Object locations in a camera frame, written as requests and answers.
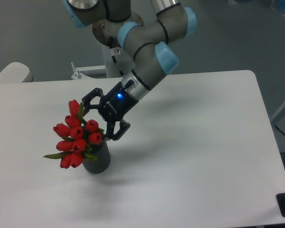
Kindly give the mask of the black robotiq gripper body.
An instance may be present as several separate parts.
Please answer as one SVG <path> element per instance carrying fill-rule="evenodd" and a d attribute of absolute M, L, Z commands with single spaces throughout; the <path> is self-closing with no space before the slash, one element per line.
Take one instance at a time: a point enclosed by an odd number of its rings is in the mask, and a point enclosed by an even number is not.
<path fill-rule="evenodd" d="M 98 113 L 106 122 L 121 121 L 139 101 L 127 92 L 134 82 L 116 84 L 106 95 L 100 98 Z"/>

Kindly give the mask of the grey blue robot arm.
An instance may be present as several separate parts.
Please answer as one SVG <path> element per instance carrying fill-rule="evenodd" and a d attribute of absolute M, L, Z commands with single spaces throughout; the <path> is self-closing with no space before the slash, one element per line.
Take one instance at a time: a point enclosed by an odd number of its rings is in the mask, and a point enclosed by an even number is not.
<path fill-rule="evenodd" d="M 140 25 L 131 20 L 128 0 L 66 0 L 63 2 L 78 28 L 105 22 L 135 66 L 107 94 L 95 88 L 82 101 L 84 112 L 96 109 L 106 121 L 105 139 L 118 140 L 129 129 L 124 115 L 179 64 L 169 44 L 197 29 L 197 17 L 178 0 L 153 0 L 157 20 Z"/>

